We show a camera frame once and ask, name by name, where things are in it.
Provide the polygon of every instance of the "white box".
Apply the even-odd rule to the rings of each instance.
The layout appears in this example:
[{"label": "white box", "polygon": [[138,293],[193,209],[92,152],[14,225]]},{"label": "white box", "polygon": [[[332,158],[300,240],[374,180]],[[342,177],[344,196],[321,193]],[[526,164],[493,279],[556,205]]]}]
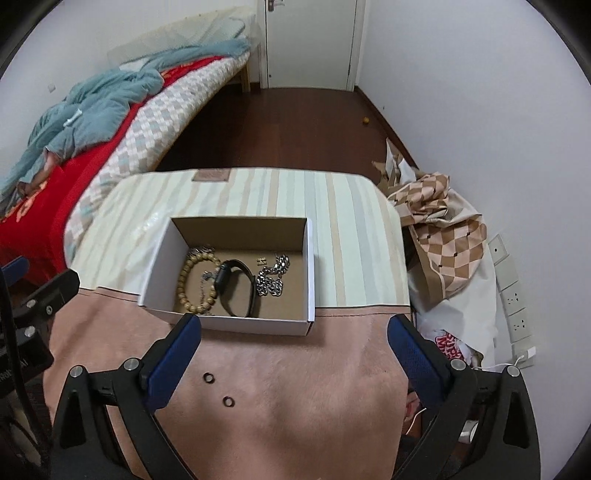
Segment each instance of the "white box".
[{"label": "white box", "polygon": [[[266,257],[267,264],[273,266],[274,253],[286,253],[290,257],[291,265],[283,276],[284,293],[281,297],[257,297],[260,318],[230,316],[223,311],[221,314],[220,299],[212,308],[211,315],[199,315],[199,318],[204,329],[266,335],[307,335],[314,323],[316,306],[312,238],[312,224],[307,218],[171,218],[154,249],[148,267],[149,274],[138,303],[168,323],[178,322],[186,313],[177,300],[178,275],[190,247],[210,245],[222,262],[237,258],[250,268],[253,275],[262,268],[256,265],[256,258]],[[198,267],[211,270],[213,264],[200,262],[195,265],[195,272],[191,271],[194,276],[187,278],[187,296],[190,289],[194,296],[197,295],[196,289],[200,281]],[[245,275],[241,277],[249,293],[250,283]],[[238,282],[236,283],[234,293],[241,287]]]}]

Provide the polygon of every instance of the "brown leather label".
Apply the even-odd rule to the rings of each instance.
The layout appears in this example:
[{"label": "brown leather label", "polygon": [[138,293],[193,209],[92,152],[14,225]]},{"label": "brown leather label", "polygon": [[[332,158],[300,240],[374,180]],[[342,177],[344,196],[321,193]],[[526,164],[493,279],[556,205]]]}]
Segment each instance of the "brown leather label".
[{"label": "brown leather label", "polygon": [[231,168],[202,168],[197,170],[193,181],[228,181]]}]

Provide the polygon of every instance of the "white cylindrical object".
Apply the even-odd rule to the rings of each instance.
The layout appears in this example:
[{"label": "white cylindrical object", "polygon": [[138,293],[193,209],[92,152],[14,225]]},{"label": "white cylindrical object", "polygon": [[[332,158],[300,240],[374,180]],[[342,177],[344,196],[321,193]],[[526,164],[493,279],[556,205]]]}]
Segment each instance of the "white cylindrical object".
[{"label": "white cylindrical object", "polygon": [[466,423],[464,424],[464,428],[462,428],[462,433],[460,434],[458,442],[470,445],[472,443],[474,435],[476,434],[477,428],[478,420],[466,420]]}]

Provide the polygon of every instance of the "checkered fabric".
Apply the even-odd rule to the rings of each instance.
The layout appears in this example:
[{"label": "checkered fabric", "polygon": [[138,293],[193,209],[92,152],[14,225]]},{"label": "checkered fabric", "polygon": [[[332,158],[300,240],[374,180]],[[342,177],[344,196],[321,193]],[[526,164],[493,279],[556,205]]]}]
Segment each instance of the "checkered fabric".
[{"label": "checkered fabric", "polygon": [[[484,255],[486,225],[482,216],[449,188],[441,173],[422,176],[389,196],[417,247],[433,300],[463,288]],[[437,288],[433,287],[434,275]]]},{"label": "checkered fabric", "polygon": [[82,194],[64,231],[64,253],[70,265],[99,207],[117,184],[153,170],[195,114],[246,62],[249,53],[216,60],[188,73],[139,109],[117,149]]}]

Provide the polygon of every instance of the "brown checkered bag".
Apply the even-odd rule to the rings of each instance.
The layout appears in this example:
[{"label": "brown checkered bag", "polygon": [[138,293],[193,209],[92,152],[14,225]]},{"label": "brown checkered bag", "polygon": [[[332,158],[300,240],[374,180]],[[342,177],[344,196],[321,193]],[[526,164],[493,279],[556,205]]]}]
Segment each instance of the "brown checkered bag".
[{"label": "brown checkered bag", "polygon": [[484,254],[482,215],[449,188],[449,177],[441,173],[389,188],[388,200],[417,249],[430,300],[438,303],[452,296],[472,278]]}]

